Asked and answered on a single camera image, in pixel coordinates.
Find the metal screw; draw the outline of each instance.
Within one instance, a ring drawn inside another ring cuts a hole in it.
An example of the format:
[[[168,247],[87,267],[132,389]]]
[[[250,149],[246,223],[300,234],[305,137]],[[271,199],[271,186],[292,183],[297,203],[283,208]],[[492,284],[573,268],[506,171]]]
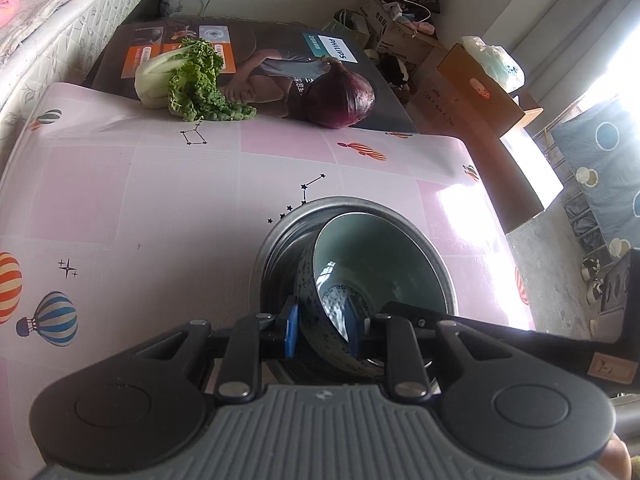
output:
[[[246,397],[251,393],[251,388],[248,384],[241,383],[240,381],[229,381],[228,383],[220,384],[218,392],[223,397],[230,399],[240,399]]]
[[[427,394],[427,387],[424,384],[407,381],[396,384],[396,394],[407,399],[419,399]]]

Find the lettuce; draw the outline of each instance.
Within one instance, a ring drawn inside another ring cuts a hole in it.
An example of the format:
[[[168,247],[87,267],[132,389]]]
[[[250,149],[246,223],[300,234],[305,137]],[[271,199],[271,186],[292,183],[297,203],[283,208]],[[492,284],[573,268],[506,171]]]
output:
[[[183,38],[182,46],[140,64],[135,88],[145,108],[168,107],[185,121],[239,121],[255,108],[226,100],[216,86],[223,59],[206,40]]]

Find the white plastic bag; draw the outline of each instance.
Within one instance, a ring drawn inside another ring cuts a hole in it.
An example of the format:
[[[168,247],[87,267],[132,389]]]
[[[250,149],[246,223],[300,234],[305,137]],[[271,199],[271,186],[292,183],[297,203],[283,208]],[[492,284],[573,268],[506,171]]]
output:
[[[487,45],[477,36],[463,36],[462,46],[505,92],[524,85],[524,72],[501,46]]]

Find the metal pot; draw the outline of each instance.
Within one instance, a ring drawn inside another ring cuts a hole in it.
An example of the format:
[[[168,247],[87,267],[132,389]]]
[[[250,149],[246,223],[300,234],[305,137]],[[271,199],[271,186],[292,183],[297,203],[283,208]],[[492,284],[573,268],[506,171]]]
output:
[[[322,228],[333,218],[350,212],[365,212],[384,219],[399,228],[426,256],[437,277],[444,297],[446,311],[457,313],[457,302],[449,272],[440,255],[424,235],[397,212],[383,205],[353,197],[335,196],[309,202],[278,222],[269,232],[258,252],[250,283],[250,306],[254,312],[277,313],[287,297],[295,293],[296,276],[303,253],[317,238]],[[300,300],[301,329],[305,338],[299,341],[299,348],[305,355],[303,359],[270,363],[276,378],[281,381],[327,383],[332,381],[353,382],[358,378],[378,378],[382,374],[379,365],[355,360],[348,352],[340,352],[340,365],[331,360],[328,365],[326,355],[318,358],[316,352],[307,348],[306,338],[314,339],[307,315],[308,301]],[[325,334],[332,334],[340,348],[346,348],[346,341],[332,322],[324,316]]]

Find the floor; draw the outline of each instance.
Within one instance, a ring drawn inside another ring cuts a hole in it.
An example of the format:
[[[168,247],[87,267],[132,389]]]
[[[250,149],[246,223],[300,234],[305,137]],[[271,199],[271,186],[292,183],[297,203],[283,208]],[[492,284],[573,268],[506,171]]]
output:
[[[560,196],[549,208],[507,235],[524,281],[536,328],[586,339],[597,305],[586,299],[580,275],[582,248]]]

